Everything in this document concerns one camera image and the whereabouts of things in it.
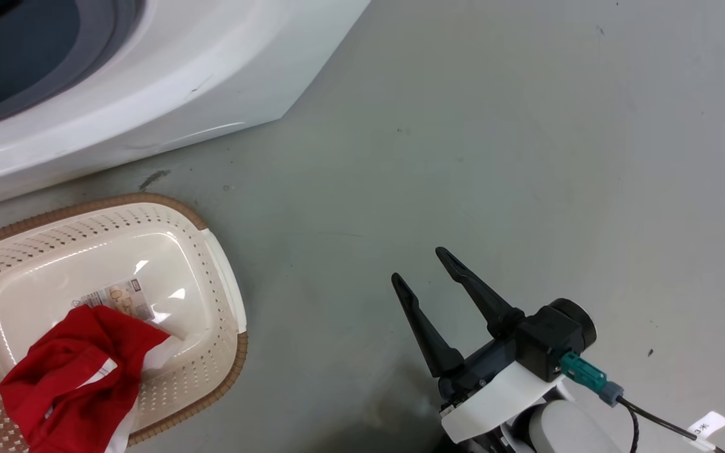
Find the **cable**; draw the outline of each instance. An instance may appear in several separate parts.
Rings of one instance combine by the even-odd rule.
[[[624,390],[621,386],[613,381],[609,381],[606,373],[602,372],[601,370],[596,368],[595,365],[585,361],[579,355],[572,351],[567,352],[561,358],[561,373],[564,376],[572,379],[572,381],[575,381],[577,384],[581,384],[587,389],[592,390],[592,392],[595,392],[599,396],[601,401],[610,405],[611,407],[615,407],[617,403],[619,403],[624,405],[625,408],[628,409],[628,412],[631,413],[631,418],[634,422],[634,441],[631,445],[632,452],[636,451],[636,444],[639,440],[639,420],[636,418],[636,415],[647,418],[651,422],[654,422],[660,427],[667,428],[674,433],[679,433],[679,435],[682,435],[685,438],[690,439],[690,441],[693,441],[693,444],[696,444],[696,442],[704,442],[705,444],[712,445],[710,444],[710,442],[707,442],[704,439],[699,440],[699,436],[696,436],[695,433],[691,433],[688,430],[677,427],[671,422],[662,420],[656,415],[653,415],[647,410],[644,410],[641,407],[638,407],[637,405],[623,398],[622,394],[624,393]],[[725,453],[720,447],[715,447],[713,451],[715,453]]]
[[[658,418],[656,415],[653,415],[652,413],[648,412],[647,410],[641,409],[638,405],[633,404],[632,402],[628,401],[627,399],[623,398],[622,396],[617,396],[617,402],[619,404],[622,404],[625,406],[626,409],[628,409],[628,412],[631,413],[632,419],[634,422],[634,435],[635,439],[632,443],[632,453],[636,451],[636,441],[637,436],[639,435],[639,422],[637,421],[636,417],[634,415],[641,415],[642,417],[647,418],[651,422],[654,422],[655,424],[659,425],[660,427],[667,428],[675,433],[679,433],[679,435],[684,436],[685,438],[688,438],[690,440],[696,440],[699,438],[699,436],[696,436],[695,433],[691,433],[688,430],[682,429],[677,427],[676,425],[672,424],[671,422],[667,422],[665,420],[662,420],[661,418]],[[714,448],[714,453],[725,453],[725,450],[723,450],[721,447]]]
[[[638,413],[638,415],[641,415],[642,417],[647,418],[651,422],[654,422],[655,424],[659,425],[660,427],[665,427],[675,433],[679,433],[680,435],[684,436],[685,438],[688,438],[690,440],[696,440],[699,438],[699,436],[696,436],[695,433],[691,433],[688,430],[685,430],[683,428],[679,428],[676,425],[672,424],[671,422],[666,422],[665,420],[662,420],[661,418],[658,418],[656,415],[653,415],[652,413],[648,412],[647,410],[643,410],[637,405],[634,405],[632,402],[629,402],[627,399],[623,398],[622,396],[618,396],[617,402],[619,404],[624,405],[628,410],[632,412]]]
[[[636,414],[630,407],[626,407],[628,413],[631,415],[631,421],[634,422],[634,438],[631,441],[630,453],[636,453],[636,446],[639,444],[639,420],[636,418]]]

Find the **brown basket rim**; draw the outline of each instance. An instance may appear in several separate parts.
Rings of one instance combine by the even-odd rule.
[[[169,207],[170,209],[176,210],[184,215],[184,217],[189,219],[189,221],[192,221],[192,224],[194,224],[197,229],[205,230],[207,227],[205,221],[203,221],[203,218],[201,218],[198,213],[175,198],[159,195],[158,193],[128,193],[127,195],[120,195],[118,197],[104,198],[103,200],[90,201],[89,203],[75,204],[75,206],[53,210],[42,215],[36,215],[35,217],[17,221],[16,223],[0,228],[0,241],[11,236],[20,235],[23,232],[28,232],[34,228],[55,223],[55,221],[64,220],[77,215],[88,214],[89,212],[96,210],[135,203],[161,204],[162,206]],[[233,358],[233,364],[231,365],[228,375],[225,376],[225,379],[222,379],[222,382],[214,390],[209,392],[203,398],[187,405],[187,407],[176,411],[172,415],[166,416],[158,422],[147,425],[147,427],[131,433],[127,445],[130,446],[138,444],[143,440],[152,438],[158,433],[169,430],[174,425],[177,425],[187,418],[205,410],[222,398],[231,386],[233,386],[234,382],[237,381],[237,378],[239,378],[239,374],[242,372],[242,367],[245,365],[245,357],[247,356],[247,353],[248,333],[242,332],[237,335],[237,353]]]

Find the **laundry basket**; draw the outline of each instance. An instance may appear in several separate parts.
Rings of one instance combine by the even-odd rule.
[[[214,404],[242,370],[245,309],[220,244],[189,207],[149,193],[0,229],[0,381],[69,310],[123,282],[143,293],[138,316],[184,344],[143,376],[133,445]],[[0,398],[1,450],[28,445]]]

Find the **basket handle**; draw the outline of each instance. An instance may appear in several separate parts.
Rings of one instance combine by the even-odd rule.
[[[228,305],[231,309],[231,315],[237,321],[239,331],[242,333],[247,331],[247,319],[245,318],[245,305],[242,304],[242,295],[239,292],[239,284],[237,284],[237,278],[233,275],[231,264],[228,262],[228,257],[225,256],[225,252],[220,247],[220,243],[214,237],[214,234],[209,229],[201,230],[203,238],[206,243],[206,249],[209,250],[209,254],[216,263],[216,269],[218,269],[218,275],[222,286],[227,291]]]

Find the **red cloth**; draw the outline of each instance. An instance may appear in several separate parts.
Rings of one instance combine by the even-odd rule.
[[[0,384],[31,453],[103,453],[136,401],[144,355],[167,337],[104,306],[71,310]],[[78,389],[108,358],[116,369]]]

